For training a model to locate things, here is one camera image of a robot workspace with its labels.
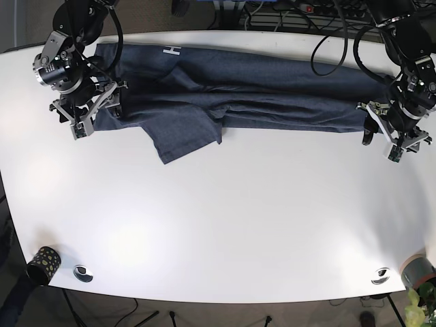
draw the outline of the gray t-shirt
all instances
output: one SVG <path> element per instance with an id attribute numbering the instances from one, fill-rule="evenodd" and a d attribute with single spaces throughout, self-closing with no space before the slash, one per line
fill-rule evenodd
<path id="1" fill-rule="evenodd" d="M 99 44 L 96 55 L 110 63 L 115 50 Z M 365 113 L 356 104 L 385 91 L 357 69 L 321 78 L 306 61 L 198 48 L 124 45 L 115 74 L 129 85 L 121 91 L 123 116 L 101 109 L 95 129 L 140 126 L 165 164 L 221 143 L 222 127 L 362 131 Z"/>

